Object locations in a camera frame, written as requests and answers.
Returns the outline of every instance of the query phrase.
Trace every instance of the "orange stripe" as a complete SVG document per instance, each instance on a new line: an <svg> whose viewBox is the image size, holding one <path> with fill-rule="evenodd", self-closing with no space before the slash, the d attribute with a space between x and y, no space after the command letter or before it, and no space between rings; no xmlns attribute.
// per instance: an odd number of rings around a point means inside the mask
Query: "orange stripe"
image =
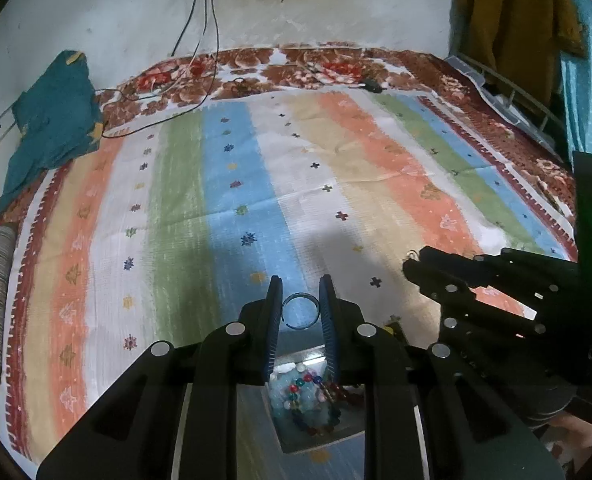
<svg viewBox="0 0 592 480"><path fill-rule="evenodd" d="M336 124L346 130L349 140L361 144L365 160L383 170L391 197L422 230L426 245L468 258L482 252L457 202L436 189L423 165L382 132L371 115L340 92L321 92L319 104ZM523 314L520 304L504 294L485 295L479 300L514 314Z"/></svg>
<svg viewBox="0 0 592 480"><path fill-rule="evenodd" d="M89 277L89 248L96 220L112 172L112 164L122 146L121 139L103 139L94 156L84 184L78 191L76 207L62 248L60 276L52 303L50 383L58 438L62 438L86 411L86 387L82 373L87 338L85 303Z"/></svg>

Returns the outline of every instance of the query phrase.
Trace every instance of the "green cloth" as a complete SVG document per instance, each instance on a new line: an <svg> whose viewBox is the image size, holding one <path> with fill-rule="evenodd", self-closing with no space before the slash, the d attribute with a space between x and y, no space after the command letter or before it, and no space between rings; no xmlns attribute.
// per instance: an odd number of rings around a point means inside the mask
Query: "green cloth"
<svg viewBox="0 0 592 480"><path fill-rule="evenodd" d="M85 56L80 55L70 65L66 63L73 54L73 50L58 54L12 106L22 138L9 159L0 212L41 170L58 168L98 148L89 134L95 123L102 122L102 114L94 100Z"/></svg>

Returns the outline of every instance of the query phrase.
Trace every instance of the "hanging clothes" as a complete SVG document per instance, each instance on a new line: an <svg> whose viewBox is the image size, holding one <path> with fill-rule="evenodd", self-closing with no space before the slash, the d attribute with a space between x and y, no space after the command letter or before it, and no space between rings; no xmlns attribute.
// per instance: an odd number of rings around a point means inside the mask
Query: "hanging clothes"
<svg viewBox="0 0 592 480"><path fill-rule="evenodd" d="M584 56L573 0L456 0L456 4L468 23L461 51L546 106L556 84L560 50Z"/></svg>

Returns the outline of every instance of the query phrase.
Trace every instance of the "ring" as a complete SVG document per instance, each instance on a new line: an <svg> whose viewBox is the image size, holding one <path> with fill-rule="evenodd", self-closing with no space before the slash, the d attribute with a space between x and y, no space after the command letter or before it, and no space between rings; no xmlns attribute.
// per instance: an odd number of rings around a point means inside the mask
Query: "ring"
<svg viewBox="0 0 592 480"><path fill-rule="evenodd" d="M307 326L291 326L289 323L285 322L285 316L284 316L284 312L283 312L285 310L285 306L291 300L295 300L296 298L306 298L307 300L311 301L311 303L313 303L314 305L316 305L316 319L314 319ZM287 299L282 302L282 306L281 306L281 319L283 320L283 322L285 323L285 325L287 325L292 330L305 330L307 328L310 328L310 327L312 327L312 326L314 326L316 324L316 321L318 321L318 318L319 317L320 317L320 303L318 303L318 300L316 299L316 297L315 296L312 296L311 294L308 294L306 292L296 292L295 294L292 294L291 296L288 296Z"/></svg>

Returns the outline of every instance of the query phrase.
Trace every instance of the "white stripe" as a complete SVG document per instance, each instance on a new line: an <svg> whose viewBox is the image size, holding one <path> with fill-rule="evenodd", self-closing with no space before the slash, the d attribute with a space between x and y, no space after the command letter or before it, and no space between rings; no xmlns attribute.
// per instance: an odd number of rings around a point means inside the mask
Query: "white stripe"
<svg viewBox="0 0 592 480"><path fill-rule="evenodd" d="M154 340L154 320L147 317L153 300L147 286L150 272L144 269L142 253L146 241L149 190L159 146L159 126L125 139L103 197L89 251L89 279L85 306L88 329L83 352L86 405L91 406ZM143 151L151 148L149 155ZM148 168L140 171L146 162ZM145 184L135 189L137 183ZM134 204L139 211L131 211ZM126 230L136 228L134 236ZM127 257L134 259L131 270L123 269ZM125 308L130 296L134 306ZM134 350L123 348L129 335L137 339Z"/></svg>
<svg viewBox="0 0 592 480"><path fill-rule="evenodd" d="M12 306L14 304L14 298L16 297L18 280L21 275L20 266L23 262L26 248L30 242L30 231L32 230L32 224L34 223L36 215L38 214L38 206L41 204L49 184L51 184L52 180L54 179L56 171L57 170L49 170L45 175L45 178L36 191L29 208L27 208L27 214L18 235L16 250L14 251L14 258L12 260L12 269L9 274L9 283L7 284L7 301L5 305L5 320L3 323L3 348L11 348L11 345L9 344L9 335L12 320ZM5 410L5 405L7 403L6 399L9 397L7 395L7 377L9 377L9 373L7 372L8 370L11 370L11 366L9 363L7 363L6 359L6 362L3 363L3 372L1 373L0 377L0 441L3 443L3 446L5 446L12 454L15 460L21 465L21 467L23 467L23 470L29 476L31 476L31 478L34 478L36 476L36 468L32 468L30 466L25 468L23 464L27 466L30 463L29 460L25 459L24 457L24 460L19 460L18 457L20 457L20 455L13 451L10 445L10 434L7 428L7 417Z"/></svg>
<svg viewBox="0 0 592 480"><path fill-rule="evenodd" d="M317 158L314 146L303 137L291 136L298 132L298 123L290 119L291 111L284 99L294 93L299 92L284 91L273 100L263 94L264 99L257 96L247 104L308 292L317 297L319 279L329 273L339 298L359 304L365 320L382 325L391 314L405 312L410 298L401 294L387 264L369 247L362 226L335 217L337 211L342 211L350 219L355 212L332 170ZM287 120L293 122L290 127L284 126ZM311 151L302 153L303 148ZM313 162L320 163L317 170L310 167ZM325 184L333 187L332 192L322 190ZM364 246L362 252L354 251L355 245ZM373 276L383 280L380 287L369 286Z"/></svg>

